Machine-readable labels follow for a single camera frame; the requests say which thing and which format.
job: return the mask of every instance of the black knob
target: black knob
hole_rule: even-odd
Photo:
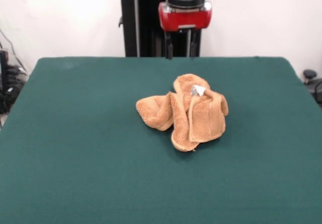
[[[305,78],[307,78],[308,80],[312,80],[314,77],[317,76],[316,71],[311,70],[311,69],[307,69],[303,72]]]

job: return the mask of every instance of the green table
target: green table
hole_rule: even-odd
[[[226,133],[181,153],[135,102],[194,73]],[[321,223],[322,113],[282,58],[52,58],[0,132],[0,223]]]

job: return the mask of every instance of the white wall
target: white wall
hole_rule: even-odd
[[[211,0],[203,56],[284,56],[322,74],[322,0]],[[31,71],[45,56],[123,56],[120,0],[0,0],[0,27]]]

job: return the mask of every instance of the black cable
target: black cable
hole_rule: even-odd
[[[18,59],[17,55],[16,55],[16,52],[15,52],[15,49],[14,49],[14,45],[12,44],[12,42],[10,41],[10,39],[8,39],[8,37],[4,34],[4,32],[2,31],[2,29],[0,28],[0,33],[2,34],[2,36],[8,41],[8,43],[10,44],[11,46],[11,49],[12,49],[12,53],[14,54],[14,57],[16,58],[17,62],[19,63],[19,65],[22,67],[22,69],[24,69],[25,72],[26,71],[26,68],[24,67],[24,65],[21,63],[21,61]]]

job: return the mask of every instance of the orange towel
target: orange towel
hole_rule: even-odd
[[[174,88],[176,93],[136,103],[146,125],[164,131],[173,124],[172,143],[183,152],[193,151],[199,143],[214,140],[225,132],[228,105],[223,95],[211,91],[209,84],[194,74],[178,77]]]

